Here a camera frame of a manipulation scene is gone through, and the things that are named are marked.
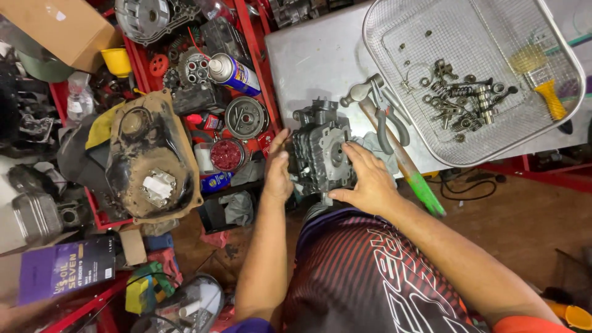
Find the pliers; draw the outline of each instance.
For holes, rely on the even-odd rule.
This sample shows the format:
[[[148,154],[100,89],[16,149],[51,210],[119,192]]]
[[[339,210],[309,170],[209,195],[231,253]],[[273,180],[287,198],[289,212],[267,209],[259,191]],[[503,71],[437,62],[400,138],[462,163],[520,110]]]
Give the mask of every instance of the pliers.
[[[393,123],[393,125],[395,125],[395,128],[399,132],[399,142],[403,147],[409,145],[409,131],[405,124],[395,116],[393,112],[394,107],[392,105],[389,105],[386,110],[380,109],[378,100],[383,101],[383,99],[380,94],[380,89],[378,89],[378,84],[374,80],[372,80],[372,92],[372,95],[374,96],[374,104],[376,105],[376,113],[374,116],[378,119],[378,144],[385,154],[392,155],[394,150],[392,149],[391,144],[388,143],[387,139],[387,118]]]

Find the stainless steel table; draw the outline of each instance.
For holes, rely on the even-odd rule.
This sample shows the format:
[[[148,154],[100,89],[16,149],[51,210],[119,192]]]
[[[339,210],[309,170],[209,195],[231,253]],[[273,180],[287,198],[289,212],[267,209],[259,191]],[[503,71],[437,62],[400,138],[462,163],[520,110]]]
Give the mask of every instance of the stainless steel table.
[[[311,105],[317,97],[339,101],[349,88],[365,81],[379,70],[362,41],[362,23],[372,2],[365,2],[268,35],[268,50],[278,107],[284,126],[296,129],[300,123],[292,112]],[[339,107],[340,115],[349,118],[352,134],[364,136],[374,132],[357,103]],[[585,100],[574,115],[574,134],[552,130],[499,156],[534,153],[579,145],[588,141],[587,129],[592,117],[592,99]],[[420,172],[446,169],[427,151],[415,128],[408,127],[411,144],[406,151]]]

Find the wire mesh basket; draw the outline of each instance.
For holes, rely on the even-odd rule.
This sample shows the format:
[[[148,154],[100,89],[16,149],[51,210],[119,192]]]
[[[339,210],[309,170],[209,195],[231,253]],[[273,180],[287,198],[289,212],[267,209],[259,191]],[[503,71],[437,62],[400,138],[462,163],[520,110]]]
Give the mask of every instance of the wire mesh basket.
[[[363,39],[430,153],[452,167],[481,164],[558,127],[584,98],[584,71],[542,0],[377,0],[364,19]],[[539,73],[554,79],[559,97],[576,97],[563,118],[551,117],[545,99],[533,90],[537,82],[533,85],[529,72],[512,63],[516,54],[529,57],[526,62],[535,62]],[[433,77],[429,68],[438,59],[460,77],[449,83],[472,74],[477,81],[493,77],[506,89],[519,89],[498,104],[493,124],[460,132],[462,143],[422,100],[435,95],[420,80]],[[476,109],[476,102],[469,98],[465,109]]]

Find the yellow brush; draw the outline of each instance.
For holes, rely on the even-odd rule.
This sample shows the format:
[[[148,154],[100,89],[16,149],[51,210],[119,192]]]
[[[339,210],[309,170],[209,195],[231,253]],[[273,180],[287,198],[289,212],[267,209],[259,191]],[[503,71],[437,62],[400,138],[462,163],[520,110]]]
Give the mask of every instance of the yellow brush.
[[[547,61],[538,44],[529,44],[510,57],[512,68],[519,74],[524,74],[532,89],[544,97],[551,117],[559,120],[565,117],[567,111],[555,94],[555,80],[551,78]]]

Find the red grease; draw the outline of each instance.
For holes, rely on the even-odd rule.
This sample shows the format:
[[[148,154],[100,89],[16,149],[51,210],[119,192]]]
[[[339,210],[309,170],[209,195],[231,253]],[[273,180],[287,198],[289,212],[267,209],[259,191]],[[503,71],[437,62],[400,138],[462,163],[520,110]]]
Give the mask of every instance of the red grease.
[[[220,140],[212,146],[210,159],[220,171],[233,171],[239,166],[241,150],[237,143]]]

